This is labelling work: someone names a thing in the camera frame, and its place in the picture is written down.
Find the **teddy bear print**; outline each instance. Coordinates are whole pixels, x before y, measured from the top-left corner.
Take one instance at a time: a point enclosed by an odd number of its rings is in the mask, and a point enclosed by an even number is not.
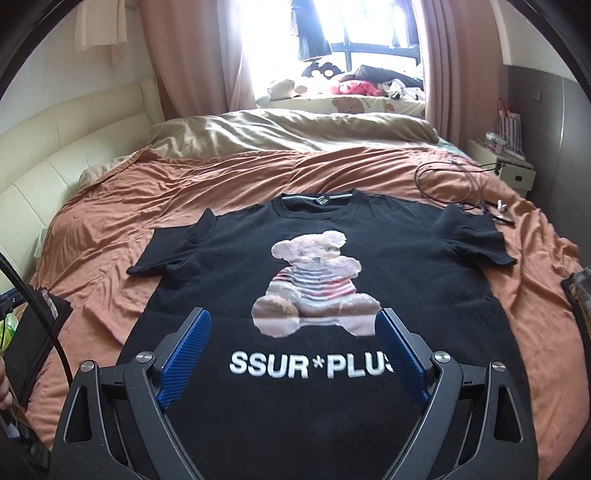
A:
[[[356,115],[365,112],[363,102],[354,97],[342,96],[335,98],[332,104],[336,107],[338,113],[352,113]]]
[[[271,248],[275,258],[290,263],[269,283],[265,296],[252,306],[252,320],[264,335],[286,337],[306,325],[340,325],[355,336],[375,334],[381,307],[351,281],[361,271],[354,258],[344,257],[341,232],[326,231],[283,240]]]

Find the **blue clamp pad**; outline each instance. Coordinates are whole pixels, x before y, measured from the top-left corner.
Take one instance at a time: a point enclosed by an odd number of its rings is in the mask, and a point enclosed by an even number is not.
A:
[[[160,370],[160,390],[156,395],[156,401],[162,409],[167,409],[171,402],[183,394],[195,364],[207,345],[211,329],[211,315],[207,310],[201,310],[166,360]]]
[[[409,340],[412,341],[412,334],[408,331],[407,333]],[[384,311],[376,315],[375,334],[390,365],[400,376],[408,399],[421,405],[427,404],[430,396],[427,392],[426,371],[401,332]]]

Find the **white wall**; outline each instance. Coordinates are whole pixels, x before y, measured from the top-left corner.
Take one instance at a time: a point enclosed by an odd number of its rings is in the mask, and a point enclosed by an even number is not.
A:
[[[544,36],[507,0],[491,0],[505,65],[526,67],[576,79]]]
[[[57,103],[154,74],[139,12],[126,9],[128,50],[112,65],[109,47],[74,49],[76,9],[39,44],[0,100],[0,132]]]

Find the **plush toy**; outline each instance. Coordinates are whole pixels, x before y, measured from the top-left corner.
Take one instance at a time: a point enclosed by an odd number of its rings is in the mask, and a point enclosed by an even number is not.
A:
[[[256,104],[258,106],[267,106],[271,101],[287,100],[307,91],[308,88],[305,85],[296,84],[293,80],[280,80],[279,82],[273,82],[267,89],[267,93],[257,99]]]

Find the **cream leather headboard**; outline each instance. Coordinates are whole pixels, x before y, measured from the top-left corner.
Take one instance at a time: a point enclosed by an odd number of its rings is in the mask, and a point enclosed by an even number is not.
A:
[[[27,281],[37,239],[90,166],[129,155],[164,121],[156,82],[60,103],[0,134],[0,251]],[[0,293],[12,285],[0,273]]]

